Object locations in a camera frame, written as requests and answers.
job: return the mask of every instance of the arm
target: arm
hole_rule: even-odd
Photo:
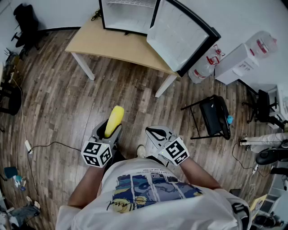
[[[191,158],[183,161],[180,167],[190,184],[212,190],[221,188],[219,183]]]
[[[89,167],[84,177],[70,196],[68,206],[82,209],[96,199],[104,169],[105,167]]]

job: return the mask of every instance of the black office chair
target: black office chair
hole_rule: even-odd
[[[33,7],[32,5],[23,6],[20,4],[13,12],[15,19],[17,20],[21,28],[21,36],[18,37],[17,33],[13,36],[11,41],[16,38],[18,42],[16,47],[24,45],[25,54],[27,55],[28,51],[35,46],[37,50],[37,42],[40,39],[41,32],[38,32],[38,21],[33,17]]]
[[[199,104],[205,126],[208,132],[208,136],[202,137],[200,136],[198,126],[196,124],[196,120],[193,114],[191,107]],[[185,110],[190,108],[196,129],[199,137],[191,137],[191,140],[194,139],[202,139],[202,138],[211,138],[211,137],[224,137],[226,140],[229,140],[231,137],[229,125],[227,122],[228,118],[228,109],[225,104],[223,97],[219,97],[217,95],[213,95],[211,97],[207,97],[197,103],[186,106],[181,110]]]
[[[250,123],[253,120],[253,117],[255,116],[256,118],[254,119],[255,121],[260,121],[260,122],[266,122],[266,123],[271,123],[271,124],[276,124],[280,128],[284,129],[284,124],[287,121],[284,121],[283,123],[279,121],[277,118],[274,116],[270,116],[270,110],[272,107],[275,106],[277,108],[277,100],[275,97],[275,102],[273,104],[270,104],[270,99],[269,99],[269,94],[263,90],[258,91],[258,99],[255,102],[254,97],[252,96],[251,92],[248,91],[252,104],[243,102],[242,105],[247,105],[250,108],[252,108],[252,115],[250,120],[247,121],[247,123]]]

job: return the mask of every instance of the black chair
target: black chair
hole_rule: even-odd
[[[260,121],[260,122],[266,122],[266,123],[271,123],[271,124],[276,124],[280,128],[284,129],[284,124],[285,122],[279,121],[277,118],[274,116],[270,116],[270,110],[272,107],[275,106],[277,108],[277,101],[275,97],[275,102],[273,104],[270,104],[270,99],[269,99],[269,94],[263,90],[258,91],[258,99],[255,102],[254,97],[252,96],[251,92],[248,91],[252,104],[243,102],[242,105],[247,105],[250,108],[252,108],[252,115],[250,120],[247,121],[247,123],[250,123],[253,120],[253,117],[255,116],[256,118],[254,119],[255,121]]]
[[[20,47],[24,45],[25,54],[35,46],[37,50],[39,47],[36,45],[38,40],[40,39],[40,34],[38,32],[38,21],[33,17],[33,8],[31,5],[23,6],[20,4],[13,12],[15,19],[17,20],[20,28],[21,28],[21,36],[18,37],[17,33],[13,36],[18,39],[16,43],[16,47]]]
[[[0,107],[0,112],[16,115],[22,103],[21,90],[18,87],[13,88],[8,83],[2,83],[2,82],[1,87],[2,89],[0,90],[0,98],[8,97],[9,102],[8,102],[8,108]]]
[[[200,106],[200,110],[205,122],[205,126],[208,132],[208,136],[201,137],[199,133],[198,126],[196,124],[196,120],[193,114],[191,107],[198,105]],[[217,95],[213,95],[211,97],[207,97],[197,103],[186,106],[181,110],[185,110],[190,108],[196,129],[199,137],[191,137],[191,140],[194,139],[202,139],[202,138],[211,138],[211,137],[224,137],[226,140],[229,140],[231,137],[229,125],[227,122],[228,118],[228,109],[225,104],[223,97],[219,97]]]

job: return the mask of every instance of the plastic bottle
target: plastic bottle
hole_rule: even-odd
[[[251,53],[258,59],[263,59],[278,50],[277,39],[266,31],[259,31],[245,43]]]
[[[195,83],[200,83],[205,78],[210,76],[215,65],[220,62],[222,56],[224,56],[217,45],[210,48],[188,71],[190,79]]]

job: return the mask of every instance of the person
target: person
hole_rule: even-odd
[[[27,204],[22,208],[17,208],[9,212],[0,212],[0,230],[18,230],[24,228],[25,219],[33,218],[40,214],[40,205],[37,201],[32,202],[30,197],[26,197]]]
[[[137,156],[125,159],[116,152],[117,162],[88,168],[68,204],[60,207],[56,229],[242,229],[234,208],[245,207],[249,217],[247,203],[222,189],[191,158],[180,163],[186,183],[155,157],[143,158],[144,146]]]
[[[240,145],[248,146],[246,150],[260,153],[271,147],[278,148],[285,140],[288,140],[288,133],[273,133],[261,137],[248,137],[247,134],[244,134],[241,138]]]

